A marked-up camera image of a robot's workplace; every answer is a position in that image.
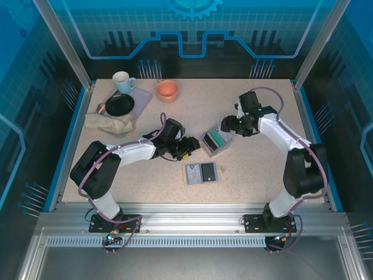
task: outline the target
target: beige cloth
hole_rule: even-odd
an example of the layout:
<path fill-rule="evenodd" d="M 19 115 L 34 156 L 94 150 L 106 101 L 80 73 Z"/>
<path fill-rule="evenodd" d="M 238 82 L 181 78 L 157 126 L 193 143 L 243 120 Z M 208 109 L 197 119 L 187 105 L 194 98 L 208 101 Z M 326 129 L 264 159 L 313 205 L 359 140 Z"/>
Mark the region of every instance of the beige cloth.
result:
<path fill-rule="evenodd" d="M 133 114 L 111 118 L 97 113 L 89 113 L 86 114 L 84 125 L 86 128 L 99 128 L 117 134 L 129 132 L 135 129 L 133 127 Z"/>

